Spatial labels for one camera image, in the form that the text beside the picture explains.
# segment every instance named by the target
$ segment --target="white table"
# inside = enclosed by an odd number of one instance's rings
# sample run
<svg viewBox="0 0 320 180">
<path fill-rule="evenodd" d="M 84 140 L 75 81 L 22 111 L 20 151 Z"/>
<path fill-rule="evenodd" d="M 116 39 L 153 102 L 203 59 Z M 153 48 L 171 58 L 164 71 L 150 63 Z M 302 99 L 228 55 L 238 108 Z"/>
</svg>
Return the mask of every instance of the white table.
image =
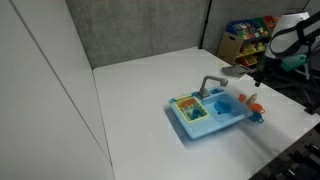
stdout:
<svg viewBox="0 0 320 180">
<path fill-rule="evenodd" d="M 94 70 L 116 180 L 248 179 L 320 121 L 245 76 L 229 79 L 227 90 L 258 93 L 265 122 L 244 120 L 189 140 L 168 100 L 198 91 L 205 75 L 222 76 L 226 65 L 190 48 Z"/>
</svg>

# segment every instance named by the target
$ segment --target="toy sink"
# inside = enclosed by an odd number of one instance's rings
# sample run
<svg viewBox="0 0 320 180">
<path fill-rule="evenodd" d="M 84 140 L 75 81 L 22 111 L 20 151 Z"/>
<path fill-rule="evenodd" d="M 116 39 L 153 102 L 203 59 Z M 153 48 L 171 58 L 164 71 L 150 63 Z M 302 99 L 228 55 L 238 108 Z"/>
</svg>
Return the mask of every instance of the toy sink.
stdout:
<svg viewBox="0 0 320 180">
<path fill-rule="evenodd" d="M 222 87 L 208 88 L 210 96 L 197 92 L 173 98 L 171 108 L 191 139 L 197 139 L 246 119 L 252 112 Z"/>
</svg>

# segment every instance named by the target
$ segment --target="sink basin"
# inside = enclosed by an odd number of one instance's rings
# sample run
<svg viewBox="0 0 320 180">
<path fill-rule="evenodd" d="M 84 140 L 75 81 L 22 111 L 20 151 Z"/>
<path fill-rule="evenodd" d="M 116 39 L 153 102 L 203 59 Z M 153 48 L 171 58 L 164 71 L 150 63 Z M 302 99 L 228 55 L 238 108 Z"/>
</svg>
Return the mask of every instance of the sink basin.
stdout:
<svg viewBox="0 0 320 180">
<path fill-rule="evenodd" d="M 252 112 L 222 87 L 208 88 L 210 96 L 197 93 L 173 98 L 169 104 L 191 139 L 197 139 L 237 123 Z"/>
</svg>

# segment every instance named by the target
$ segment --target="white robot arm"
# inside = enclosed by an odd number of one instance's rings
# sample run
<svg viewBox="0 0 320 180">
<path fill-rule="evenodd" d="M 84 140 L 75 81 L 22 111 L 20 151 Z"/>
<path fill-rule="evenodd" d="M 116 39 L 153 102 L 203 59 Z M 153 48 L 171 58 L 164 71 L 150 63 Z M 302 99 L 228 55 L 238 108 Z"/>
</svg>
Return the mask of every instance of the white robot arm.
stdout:
<svg viewBox="0 0 320 180">
<path fill-rule="evenodd" d="M 320 12 L 309 16 L 307 12 L 280 17 L 273 31 L 265 56 L 282 59 L 320 50 Z"/>
</svg>

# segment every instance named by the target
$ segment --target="faucet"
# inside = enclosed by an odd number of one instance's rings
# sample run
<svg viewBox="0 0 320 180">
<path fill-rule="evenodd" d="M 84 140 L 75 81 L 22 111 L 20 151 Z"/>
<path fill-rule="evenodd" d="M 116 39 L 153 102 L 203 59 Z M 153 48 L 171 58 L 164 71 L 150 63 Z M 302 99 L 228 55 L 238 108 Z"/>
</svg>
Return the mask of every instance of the faucet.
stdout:
<svg viewBox="0 0 320 180">
<path fill-rule="evenodd" d="M 206 85 L 206 82 L 207 82 L 208 79 L 219 81 L 220 82 L 220 86 L 223 86 L 223 87 L 226 87 L 227 84 L 228 84 L 228 79 L 226 79 L 226 78 L 219 78 L 219 77 L 215 77 L 215 76 L 206 76 L 206 77 L 204 77 L 203 81 L 202 81 L 202 85 L 201 85 L 200 91 L 198 92 L 198 97 L 200 99 L 203 99 L 203 98 L 206 98 L 206 97 L 210 96 L 210 93 L 205 88 L 205 85 Z"/>
</svg>

